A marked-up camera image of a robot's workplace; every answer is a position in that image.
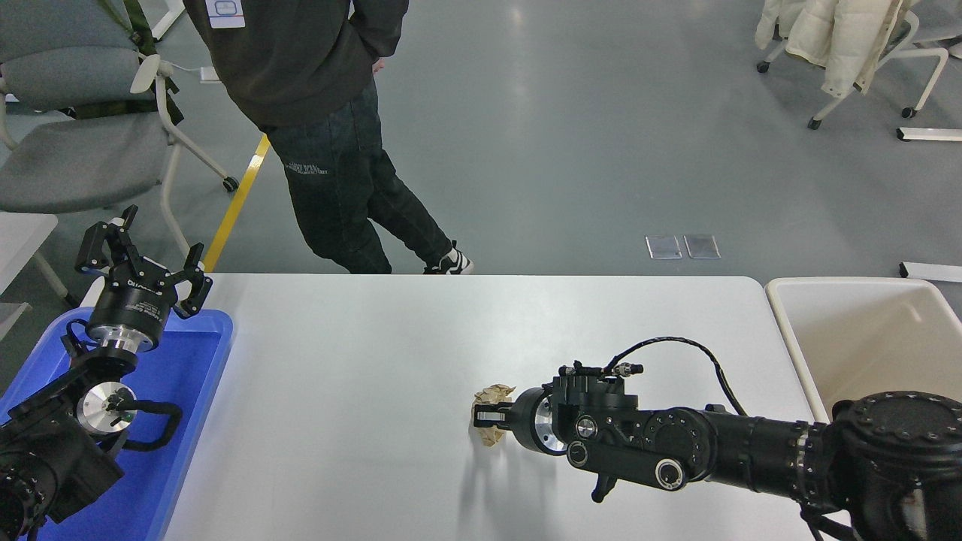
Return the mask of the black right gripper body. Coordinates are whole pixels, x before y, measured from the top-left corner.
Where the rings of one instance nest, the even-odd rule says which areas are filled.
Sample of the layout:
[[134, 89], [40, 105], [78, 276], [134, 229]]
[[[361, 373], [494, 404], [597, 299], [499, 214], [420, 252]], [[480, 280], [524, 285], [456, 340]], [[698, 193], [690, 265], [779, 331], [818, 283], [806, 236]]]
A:
[[512, 432], [516, 441], [529, 451], [546, 455], [554, 455], [550, 395], [547, 389], [528, 389], [512, 405]]

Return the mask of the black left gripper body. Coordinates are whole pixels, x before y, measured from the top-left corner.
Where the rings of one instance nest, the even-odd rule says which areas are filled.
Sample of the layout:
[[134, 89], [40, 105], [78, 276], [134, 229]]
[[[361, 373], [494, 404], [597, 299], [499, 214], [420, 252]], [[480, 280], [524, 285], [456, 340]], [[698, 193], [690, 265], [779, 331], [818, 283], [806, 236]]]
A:
[[86, 323], [86, 335], [100, 346], [157, 347], [177, 301], [176, 286], [164, 275], [145, 286], [127, 271], [112, 273]]

